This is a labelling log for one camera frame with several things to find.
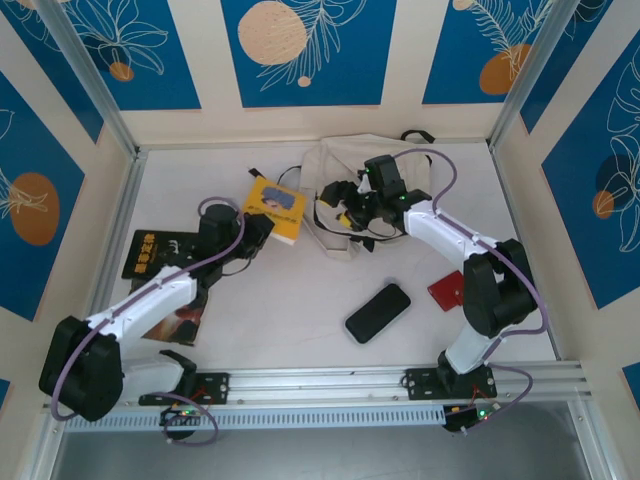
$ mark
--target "red square object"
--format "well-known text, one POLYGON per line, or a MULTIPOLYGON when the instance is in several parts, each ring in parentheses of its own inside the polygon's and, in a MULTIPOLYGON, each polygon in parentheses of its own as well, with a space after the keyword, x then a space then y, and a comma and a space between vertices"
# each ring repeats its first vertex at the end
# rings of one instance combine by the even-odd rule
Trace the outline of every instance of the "red square object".
POLYGON ((431 296, 445 312, 455 306, 462 305, 463 289, 464 277, 457 271, 438 280, 428 288, 431 296))

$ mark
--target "beige circle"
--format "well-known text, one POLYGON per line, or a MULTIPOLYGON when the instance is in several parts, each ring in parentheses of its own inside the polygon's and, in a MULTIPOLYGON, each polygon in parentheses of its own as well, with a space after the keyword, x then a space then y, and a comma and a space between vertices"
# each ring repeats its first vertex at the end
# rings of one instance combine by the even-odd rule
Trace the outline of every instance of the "beige circle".
MULTIPOLYGON (((31 0, 16 0, 23 7, 27 7, 29 10, 35 10, 36 6, 31 0)), ((58 3, 67 3, 70 0, 58 0, 58 3)))
POLYGON ((284 3, 256 3, 238 24, 238 38, 247 56, 261 65, 290 62, 307 45, 307 30, 284 3))
POLYGON ((453 8, 456 10, 466 10, 473 5, 473 0, 453 0, 453 8))

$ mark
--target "leaf illustration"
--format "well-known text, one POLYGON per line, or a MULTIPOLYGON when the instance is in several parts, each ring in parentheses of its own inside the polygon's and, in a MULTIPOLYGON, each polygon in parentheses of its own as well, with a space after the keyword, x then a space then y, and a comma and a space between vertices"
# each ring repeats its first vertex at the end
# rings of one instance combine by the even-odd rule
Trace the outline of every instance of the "leaf illustration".
MULTIPOLYGON (((290 85, 301 77, 313 79, 322 70, 324 62, 331 61, 332 50, 340 53, 340 35, 338 28, 346 25, 356 18, 365 8, 367 0, 358 0, 357 7, 350 15, 346 15, 347 5, 356 0, 291 0, 290 7, 302 20, 307 33, 305 48, 293 60, 280 65, 266 65, 257 78, 267 80, 260 89, 261 92, 286 79, 290 85)), ((283 23, 276 33, 282 38, 283 43, 287 39, 287 29, 293 28, 292 24, 283 23)), ((278 45, 278 48, 287 48, 287 45, 278 45)))

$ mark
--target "purple cable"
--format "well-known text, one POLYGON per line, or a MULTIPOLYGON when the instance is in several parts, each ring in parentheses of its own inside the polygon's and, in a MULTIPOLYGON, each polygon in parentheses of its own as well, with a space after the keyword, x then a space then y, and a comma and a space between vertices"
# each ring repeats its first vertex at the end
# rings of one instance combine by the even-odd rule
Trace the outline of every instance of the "purple cable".
POLYGON ((71 356, 69 356, 69 360, 64 364, 62 371, 60 372, 60 376, 58 377, 58 381, 56 382, 56 386, 53 388, 53 395, 51 395, 51 416, 55 418, 59 422, 66 422, 67 420, 71 420, 73 417, 77 416, 77 413, 72 413, 71 415, 62 415, 58 410, 58 403, 60 402, 60 392, 62 391, 62 385, 64 381, 67 379, 67 375, 71 371, 71 367, 76 362, 82 351, 85 349, 89 342, 94 339, 96 335, 109 324, 109 319, 105 318, 102 322, 98 324, 96 328, 91 330, 89 334, 82 339, 82 341, 78 344, 76 349, 73 351, 71 356))
POLYGON ((520 368, 506 367, 504 365, 496 365, 495 363, 487 363, 487 367, 493 368, 493 369, 496 369, 496 370, 504 370, 506 372, 519 373, 520 375, 523 375, 523 376, 527 377, 527 380, 528 380, 527 387, 523 390, 523 392, 520 395, 518 395, 516 398, 514 398, 513 401, 507 403, 504 407, 500 408, 500 410, 496 410, 494 413, 489 415, 487 420, 485 420, 483 422, 478 422, 475 425, 473 425, 472 427, 467 428, 467 432, 469 430, 476 429, 476 428, 478 428, 478 427, 480 427, 482 425, 486 425, 487 423, 489 423, 489 419, 493 418, 496 415, 502 415, 504 412, 506 412, 507 410, 512 408, 515 404, 520 402, 520 400, 522 400, 524 397, 529 395, 529 392, 533 388, 533 377, 528 372, 525 372, 524 370, 522 370, 520 368))
MULTIPOLYGON (((238 236, 233 241, 233 243, 231 245, 229 245, 227 248, 225 248, 222 252, 217 253, 216 255, 213 255, 212 257, 209 257, 209 258, 207 258, 205 260, 202 260, 200 262, 194 263, 193 265, 190 265, 190 266, 188 266, 186 268, 183 268, 179 272, 173 273, 173 274, 165 277, 160 282, 160 285, 165 285, 166 283, 176 279, 177 277, 179 277, 181 275, 189 273, 189 272, 195 270, 196 268, 200 268, 203 265, 207 265, 209 263, 212 263, 212 262, 215 262, 216 260, 221 259, 222 257, 225 257, 226 255, 231 253, 240 244, 240 241, 242 240, 242 236, 244 235, 245 222, 244 222, 244 215, 241 213, 241 211, 238 208, 238 206, 232 200, 230 200, 228 198, 224 198, 224 197, 209 197, 209 198, 205 198, 202 202, 200 202, 200 205, 198 205, 198 214, 200 216, 203 216, 202 207, 205 204, 209 203, 209 202, 223 202, 223 203, 226 203, 230 207, 234 208, 236 210, 236 212, 239 213, 238 214, 238 219, 240 220, 240 231, 238 232, 238 236)), ((87 345, 89 345, 89 343, 95 338, 95 336, 98 335, 98 333, 100 333, 100 330, 102 330, 104 327, 106 327, 113 319, 115 319, 116 317, 121 315, 122 312, 124 312, 125 310, 130 308, 136 302, 140 301, 142 298, 147 296, 149 293, 151 293, 154 290, 156 290, 157 288, 159 288, 160 285, 158 285, 157 283, 154 283, 154 284, 149 285, 148 287, 144 288, 137 295, 134 295, 130 300, 128 300, 127 302, 123 303, 120 307, 116 308, 112 312, 111 319, 105 318, 93 330, 91 330, 91 332, 89 332, 89 334, 87 334, 86 337, 84 337, 82 339, 82 341, 78 344, 76 349, 69 356, 69 359, 67 360, 67 362, 65 363, 64 367, 62 368, 62 371, 60 372, 60 376, 58 377, 58 381, 56 382, 56 385, 55 385, 55 387, 53 389, 53 395, 51 395, 51 406, 50 406, 51 416, 53 418, 55 418, 59 422, 65 422, 65 421, 70 420, 73 417, 78 415, 77 413, 72 413, 71 415, 66 415, 66 416, 61 415, 59 410, 58 410, 58 404, 60 402, 60 392, 62 391, 62 386, 64 385, 64 382, 66 381, 67 376, 69 375, 69 372, 71 371, 71 368, 73 367, 73 364, 76 362, 76 360, 78 359, 78 357, 80 356, 82 351, 87 347, 87 345)), ((188 398, 180 397, 179 395, 175 395, 175 394, 155 393, 154 395, 157 395, 157 396, 163 396, 163 395, 164 396, 170 396, 169 398, 175 398, 176 400, 180 400, 181 402, 184 402, 184 403, 189 403, 190 405, 194 405, 195 404, 195 402, 192 402, 188 398)), ((210 419, 213 419, 213 416, 211 414, 209 414, 208 412, 206 413, 206 415, 210 419)), ((218 426, 215 423, 215 419, 213 419, 213 424, 216 427, 216 435, 217 435, 218 426)), ((180 444, 184 444, 184 445, 208 445, 209 443, 186 444, 185 442, 180 442, 180 444)))
MULTIPOLYGON (((223 202, 223 203, 226 203, 227 205, 229 205, 230 207, 233 207, 237 212, 240 212, 240 209, 238 208, 238 206, 232 200, 229 200, 228 198, 209 197, 209 198, 205 198, 202 202, 200 202, 200 205, 198 205, 198 214, 201 217, 204 215, 202 213, 202 207, 205 204, 209 203, 209 202, 223 202)), ((238 246, 238 244, 240 243, 240 240, 242 240, 242 236, 244 235, 244 215, 242 215, 242 214, 238 215, 238 219, 240 220, 240 231, 238 232, 238 236, 236 237, 236 239, 234 240, 234 242, 231 245, 229 245, 222 252, 217 253, 216 255, 214 255, 212 257, 206 258, 206 259, 202 260, 201 262, 194 263, 193 265, 189 265, 188 267, 183 268, 179 272, 173 273, 173 274, 169 275, 168 277, 163 278, 162 281, 160 282, 160 285, 165 285, 166 283, 169 283, 170 281, 175 280, 176 278, 178 278, 181 275, 184 275, 185 273, 189 273, 192 270, 195 270, 196 268, 202 267, 203 265, 207 265, 208 263, 215 262, 216 260, 220 260, 222 257, 224 257, 224 256, 228 255, 229 253, 231 253, 238 246)), ((131 307, 133 304, 137 303, 140 299, 146 297, 149 293, 151 293, 154 290, 158 289, 160 287, 160 285, 158 285, 157 283, 153 283, 153 284, 145 287, 140 293, 138 293, 137 295, 134 295, 133 297, 131 297, 131 299, 129 301, 125 302, 120 307, 115 309, 113 311, 113 318, 115 318, 118 315, 120 315, 122 312, 124 312, 126 309, 131 307)))
POLYGON ((458 169, 456 168, 456 164, 453 163, 453 160, 451 160, 451 158, 449 158, 444 153, 439 152, 438 150, 433 150, 432 148, 422 148, 422 147, 421 148, 411 148, 409 150, 405 150, 404 152, 400 152, 400 153, 394 155, 393 158, 395 158, 397 160, 398 158, 400 158, 400 157, 402 157, 404 155, 408 155, 410 153, 433 153, 435 155, 438 155, 440 158, 442 158, 451 167, 451 171, 453 173, 453 177, 451 178, 451 181, 433 199, 433 211, 435 212, 436 209, 438 208, 438 202, 440 201, 440 199, 442 197, 444 197, 444 195, 449 190, 451 190, 451 188, 453 188, 453 185, 458 181, 458 169))
POLYGON ((174 445, 181 445, 183 447, 204 447, 206 445, 211 445, 212 443, 215 443, 215 441, 218 438, 218 431, 219 431, 218 422, 216 422, 215 417, 209 413, 209 410, 204 408, 202 405, 197 404, 196 402, 194 402, 190 398, 183 397, 182 395, 176 395, 175 393, 154 392, 154 393, 150 393, 149 395, 153 395, 153 396, 157 396, 157 397, 171 398, 173 400, 178 400, 179 402, 182 402, 182 403, 187 403, 187 404, 191 405, 192 407, 195 407, 196 409, 198 409, 198 411, 200 411, 200 413, 203 416, 207 417, 209 419, 209 421, 213 424, 213 435, 211 435, 211 438, 209 438, 208 440, 205 440, 204 442, 183 442, 181 440, 173 440, 171 437, 169 437, 169 426, 172 423, 175 423, 176 419, 181 418, 178 415, 176 415, 175 417, 170 418, 167 421, 167 423, 164 424, 164 428, 162 430, 162 434, 165 436, 167 441, 169 441, 170 443, 172 443, 174 445))

